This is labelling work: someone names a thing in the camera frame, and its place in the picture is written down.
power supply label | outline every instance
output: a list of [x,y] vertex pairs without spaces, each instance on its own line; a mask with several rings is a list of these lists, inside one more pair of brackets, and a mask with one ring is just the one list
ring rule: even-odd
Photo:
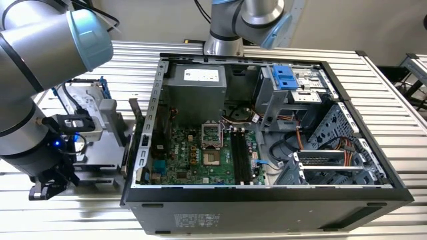
[[177,228],[216,228],[220,223],[220,214],[175,214]]
[[212,69],[185,69],[184,81],[220,82],[220,71]]

white wall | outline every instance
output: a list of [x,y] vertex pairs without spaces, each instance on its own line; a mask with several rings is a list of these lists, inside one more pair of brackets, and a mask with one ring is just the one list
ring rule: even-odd
[[378,65],[427,54],[427,0],[308,0],[292,48],[363,50]]
[[[211,0],[199,0],[211,15]],[[95,0],[95,6],[120,20],[113,40],[183,43],[185,39],[205,41],[209,24],[193,0]]]
[[[211,0],[199,0],[211,12]],[[181,43],[205,40],[209,25],[193,0],[95,0],[117,17],[115,40]],[[292,48],[363,50],[379,65],[406,53],[427,54],[427,0],[307,0]]]

metal rack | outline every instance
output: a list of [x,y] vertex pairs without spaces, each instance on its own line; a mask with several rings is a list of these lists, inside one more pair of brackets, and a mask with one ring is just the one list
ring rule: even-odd
[[[203,53],[200,44],[163,44],[115,41],[115,56],[109,63],[99,67],[83,79],[108,80],[112,98],[117,100],[117,111],[127,119],[133,117],[128,104],[129,98],[137,98],[143,111],[148,108],[152,84],[157,69],[159,54],[177,53],[197,55]],[[363,117],[368,129],[382,146],[382,150],[410,188],[415,202],[380,217],[364,227],[348,234],[328,233],[322,238],[348,239],[424,239],[427,237],[427,123],[416,113],[403,96],[360,52],[327,51],[280,48],[272,51],[257,47],[245,47],[245,57],[295,59],[328,62],[352,103]],[[61,113],[63,107],[47,92],[36,98],[47,116]],[[0,161],[0,238],[1,232],[20,232],[20,237],[63,236],[87,238],[96,234],[99,238],[144,237],[133,214],[119,206],[121,193],[105,191],[104,194],[76,194],[57,196],[51,201],[29,202],[28,177]],[[294,239],[295,235],[204,235],[179,236],[185,239]],[[316,234],[304,234],[299,239],[319,238]]]
[[423,85],[427,85],[427,55],[416,55],[412,53],[407,54],[407,57],[400,64],[400,67],[408,69],[410,73],[414,74],[418,81],[412,87],[404,93],[404,97],[411,99],[415,92],[422,88]]

robotic arm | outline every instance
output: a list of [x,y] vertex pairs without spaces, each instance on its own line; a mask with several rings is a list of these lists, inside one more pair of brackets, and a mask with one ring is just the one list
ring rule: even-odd
[[[80,181],[73,133],[45,117],[32,96],[113,57],[96,15],[67,10],[61,0],[0,0],[0,158],[35,183],[29,200],[48,200]],[[273,49],[291,21],[284,0],[212,0],[204,53],[243,56],[241,38]]]
[[264,49],[276,48],[292,22],[284,8],[284,0],[212,0],[211,31],[204,54],[243,56],[241,38]]
[[32,96],[113,57],[96,15],[67,9],[60,0],[0,1],[0,158],[29,175],[29,200],[48,200],[69,182],[79,185],[75,142],[61,136]]

motherboard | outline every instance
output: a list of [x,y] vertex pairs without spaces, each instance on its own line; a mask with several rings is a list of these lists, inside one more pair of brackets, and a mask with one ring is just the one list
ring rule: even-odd
[[[173,128],[167,158],[153,162],[153,184],[240,185],[236,182],[236,170],[240,171],[240,168],[249,174],[251,185],[265,184],[263,166],[255,162],[260,155],[255,133],[240,132],[244,143],[233,143],[237,133],[220,128],[219,124],[200,128]],[[245,161],[237,168],[236,156]]]

